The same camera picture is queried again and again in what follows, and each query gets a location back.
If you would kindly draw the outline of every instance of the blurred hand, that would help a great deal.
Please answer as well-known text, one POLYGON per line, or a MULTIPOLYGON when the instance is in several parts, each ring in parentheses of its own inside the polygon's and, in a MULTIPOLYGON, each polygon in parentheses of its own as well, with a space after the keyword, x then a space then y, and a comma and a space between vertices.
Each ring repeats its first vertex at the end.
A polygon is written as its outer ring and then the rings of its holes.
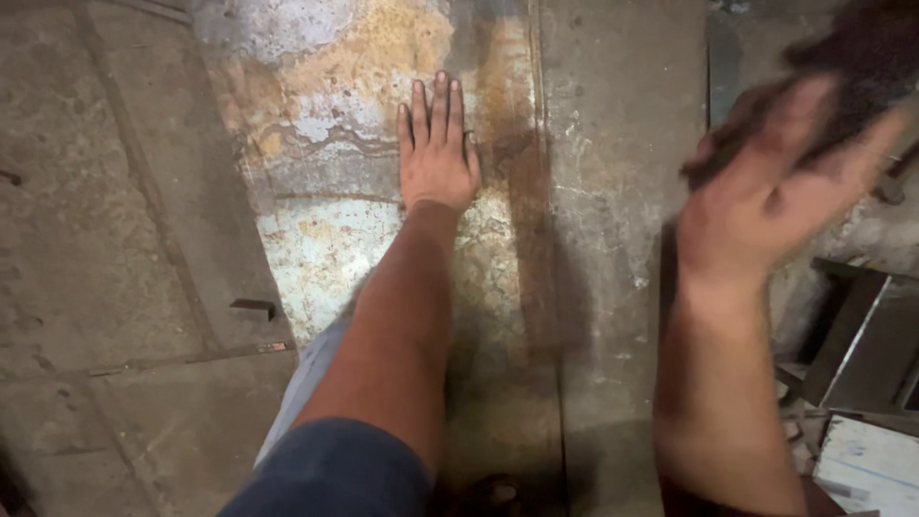
MULTIPOLYGON (((780 260, 873 187, 882 158, 905 124, 900 110, 812 167, 795 169, 824 123, 833 88, 825 76, 792 87, 733 162, 692 195, 676 232, 681 284, 691 281, 718 292, 760 289, 780 260)), ((739 99, 734 109, 753 104, 739 99)), ((712 150, 707 136, 693 160, 712 150)))
POLYGON ((444 71, 437 72, 430 124, 425 84, 415 81, 411 113, 399 106, 399 178, 408 211, 433 201, 466 212, 479 189, 479 175, 474 141, 463 132, 460 81, 448 82, 444 71))

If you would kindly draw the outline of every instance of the hand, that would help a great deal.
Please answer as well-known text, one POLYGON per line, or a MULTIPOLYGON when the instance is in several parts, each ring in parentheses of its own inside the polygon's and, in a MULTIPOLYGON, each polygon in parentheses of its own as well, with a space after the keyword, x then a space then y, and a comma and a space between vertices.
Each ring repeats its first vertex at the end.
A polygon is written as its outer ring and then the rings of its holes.
MULTIPOLYGON (((780 260, 874 185, 879 163, 905 123, 898 109, 857 141, 795 170, 820 130, 833 87, 825 76, 793 86, 733 162, 692 195, 676 231, 681 284, 758 292, 780 260)), ((739 99, 734 109, 753 104, 739 99)), ((711 142, 703 139, 693 160, 710 155, 711 142)))
POLYGON ((415 81, 411 113, 399 106, 399 179, 408 211, 433 201, 466 212, 479 189, 479 175, 473 137, 463 132, 460 81, 448 83, 447 74, 437 72, 430 128, 425 84, 415 81))

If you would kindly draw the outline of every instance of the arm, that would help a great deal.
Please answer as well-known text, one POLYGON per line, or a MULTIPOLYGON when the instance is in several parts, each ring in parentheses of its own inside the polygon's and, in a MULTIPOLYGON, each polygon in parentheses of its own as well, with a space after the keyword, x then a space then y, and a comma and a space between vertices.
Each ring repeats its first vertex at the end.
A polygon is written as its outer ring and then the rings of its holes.
POLYGON ((658 470, 665 485, 743 511, 806 514, 777 410, 766 279, 867 192, 903 124, 894 111, 859 142, 794 170, 831 89, 826 77, 792 88, 679 217, 654 406, 658 470))
POLYGON ((457 223, 479 186, 479 161, 463 133, 460 84, 444 72, 437 74, 430 124, 425 87, 416 81, 411 113, 399 107, 398 129, 408 216, 293 425, 327 417, 367 422, 405 442, 433 475, 443 434, 449 261, 457 223))

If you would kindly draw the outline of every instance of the dark skin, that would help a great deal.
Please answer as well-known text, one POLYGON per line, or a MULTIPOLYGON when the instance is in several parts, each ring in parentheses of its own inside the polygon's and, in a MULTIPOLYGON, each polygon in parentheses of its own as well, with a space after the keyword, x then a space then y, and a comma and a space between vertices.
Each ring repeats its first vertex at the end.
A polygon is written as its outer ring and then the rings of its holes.
MULTIPOLYGON (((658 471, 701 498, 767 515, 805 509, 777 412, 766 279, 866 194, 904 124, 894 111, 812 170, 793 171, 832 88, 825 77, 792 88, 724 172, 693 194, 677 230, 679 281, 655 395, 658 471)), ((443 72, 430 118, 419 81, 398 128, 408 216, 294 425, 365 421, 408 444, 433 477, 444 436, 449 263, 480 168, 463 131, 460 84, 443 72)), ((707 157, 708 142, 694 160, 707 157)))

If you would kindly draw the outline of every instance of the dirty floor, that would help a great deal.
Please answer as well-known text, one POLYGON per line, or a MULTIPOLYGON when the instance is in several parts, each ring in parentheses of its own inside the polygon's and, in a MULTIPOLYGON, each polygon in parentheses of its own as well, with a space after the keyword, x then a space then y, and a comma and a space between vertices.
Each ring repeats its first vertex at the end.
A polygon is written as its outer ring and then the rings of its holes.
MULTIPOLYGON (((297 347, 398 228, 385 120, 359 134, 336 108, 343 121, 328 127, 284 125, 276 79, 295 63, 284 87, 326 88, 360 111, 345 72, 316 63, 388 41, 367 24, 403 23, 374 16, 415 16, 411 3, 368 0, 398 8, 369 8, 365 32, 320 45, 315 63, 245 35, 271 67, 221 54, 257 3, 190 4, 185 21, 101 1, 0 6, 0 169, 22 179, 0 182, 0 461, 42 517, 215 513, 251 468, 297 347), (307 72, 332 75, 317 86, 307 72), (259 111, 274 108, 277 120, 259 111), (350 176, 323 168, 329 152, 350 176), (359 247, 321 240, 344 227, 359 247), (295 255, 284 236, 341 249, 295 255), (229 307, 241 298, 278 314, 229 307)), ((478 96, 471 123, 490 165, 460 232, 445 479, 501 469, 526 480, 539 514, 661 515, 650 417, 660 235, 685 196, 675 171, 709 94, 711 116, 723 108, 707 84, 729 96, 772 77, 777 49, 824 27, 837 2, 428 4, 450 16, 418 30, 453 44, 414 52, 414 67, 446 66, 478 96), (727 52, 707 52, 715 37, 727 52)), ((368 59, 400 56, 393 37, 368 59)), ((899 207, 867 201, 809 253, 919 274, 919 182, 906 190, 899 207)), ((777 280, 775 323, 802 276, 792 265, 777 280)))

